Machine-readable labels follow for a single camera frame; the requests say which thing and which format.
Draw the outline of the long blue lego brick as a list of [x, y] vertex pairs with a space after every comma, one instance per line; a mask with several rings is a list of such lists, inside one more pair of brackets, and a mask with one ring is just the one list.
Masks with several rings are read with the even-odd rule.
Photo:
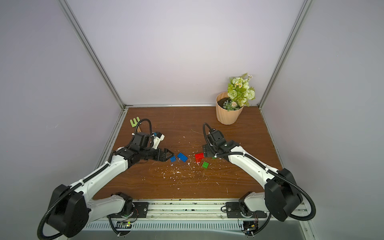
[[178, 153], [177, 157], [183, 161], [184, 163], [188, 160], [188, 157], [184, 155], [183, 153]]

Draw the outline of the small red lego brick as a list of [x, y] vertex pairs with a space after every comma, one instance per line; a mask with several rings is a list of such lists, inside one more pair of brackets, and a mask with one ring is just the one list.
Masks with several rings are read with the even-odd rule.
[[195, 154], [196, 163], [200, 163], [204, 158], [204, 153]]

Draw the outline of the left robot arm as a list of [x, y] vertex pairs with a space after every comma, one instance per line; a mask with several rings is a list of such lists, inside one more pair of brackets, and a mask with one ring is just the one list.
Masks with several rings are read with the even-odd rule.
[[40, 240], [55, 240], [60, 236], [71, 238], [87, 224], [103, 217], [138, 215], [132, 197], [118, 192], [108, 198], [93, 197], [106, 184], [141, 160], [166, 162], [174, 157], [168, 149], [160, 149], [164, 139], [160, 132], [136, 133], [125, 146], [113, 151], [109, 159], [86, 177], [66, 186], [56, 187], [47, 212], [37, 229]]

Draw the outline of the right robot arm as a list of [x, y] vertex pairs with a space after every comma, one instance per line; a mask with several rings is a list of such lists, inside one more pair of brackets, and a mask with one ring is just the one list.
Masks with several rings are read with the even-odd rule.
[[[203, 131], [206, 146], [216, 158], [222, 158], [238, 166], [255, 179], [265, 191], [265, 205], [272, 216], [284, 222], [287, 218], [298, 221], [312, 220], [317, 213], [316, 205], [310, 195], [296, 183], [293, 174], [287, 170], [273, 168], [249, 154], [239, 143], [227, 141], [221, 131]], [[307, 199], [310, 213], [297, 216], [293, 211]]]

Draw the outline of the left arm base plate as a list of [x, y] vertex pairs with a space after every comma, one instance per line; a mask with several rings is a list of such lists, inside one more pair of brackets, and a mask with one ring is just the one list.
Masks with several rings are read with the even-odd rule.
[[145, 219], [147, 217], [147, 213], [149, 210], [149, 202], [133, 202], [133, 209], [132, 212], [129, 214], [126, 214], [124, 212], [120, 212], [117, 214], [112, 214], [111, 218], [113, 219]]

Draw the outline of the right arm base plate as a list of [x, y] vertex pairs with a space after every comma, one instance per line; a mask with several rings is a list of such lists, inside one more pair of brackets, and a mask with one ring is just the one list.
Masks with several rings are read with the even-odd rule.
[[239, 202], [226, 202], [224, 207], [227, 218], [256, 219], [267, 218], [267, 213], [263, 211], [252, 212], [245, 204]]

